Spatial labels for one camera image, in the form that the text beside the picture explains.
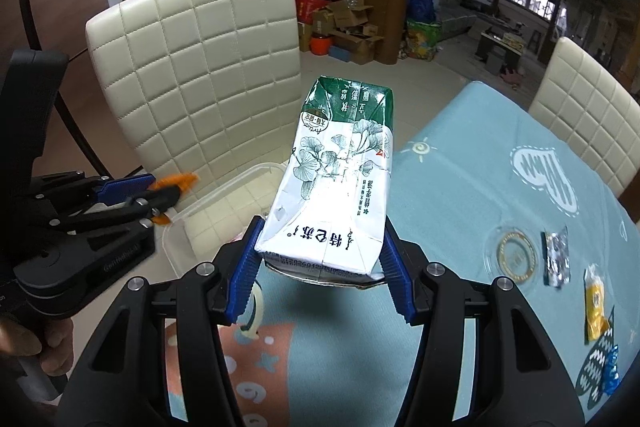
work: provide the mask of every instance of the cream leather chair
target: cream leather chair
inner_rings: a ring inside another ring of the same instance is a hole
[[[125,0],[89,20],[86,38],[146,171],[199,176],[176,210],[226,183],[223,200],[185,222],[196,258],[169,254],[181,275],[273,203],[283,169],[238,176],[291,154],[302,106],[295,1]]]
[[[638,103],[568,38],[556,44],[529,114],[567,142],[616,197],[638,172]]]

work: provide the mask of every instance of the snack wrapper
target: snack wrapper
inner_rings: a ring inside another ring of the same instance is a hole
[[[321,76],[302,106],[271,212],[255,245],[268,266],[305,282],[366,287],[382,279],[393,94]]]
[[[545,232],[546,283],[559,288],[571,280],[569,267],[569,231],[567,227],[559,233]]]
[[[602,372],[602,392],[611,396],[620,383],[618,372],[618,344],[611,348]]]
[[[609,321],[604,316],[604,281],[597,264],[590,264],[584,272],[584,300],[587,338],[591,342],[609,329]]]

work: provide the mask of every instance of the yellow package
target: yellow package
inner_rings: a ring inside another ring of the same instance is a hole
[[[609,329],[609,321],[604,316],[604,282],[597,264],[590,264],[584,272],[584,301],[587,338],[591,342]]]

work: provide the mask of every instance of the red box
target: red box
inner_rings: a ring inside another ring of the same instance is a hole
[[[324,8],[329,4],[329,1],[325,0],[296,0],[296,13],[298,15],[298,21],[305,24],[313,24],[312,13],[316,10]]]

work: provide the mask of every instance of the hand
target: hand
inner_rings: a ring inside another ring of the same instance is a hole
[[[40,367],[51,377],[67,373],[74,363],[74,324],[71,319],[47,321],[44,337],[47,345],[36,335],[6,317],[0,317],[0,353],[11,357],[32,357],[40,354]]]

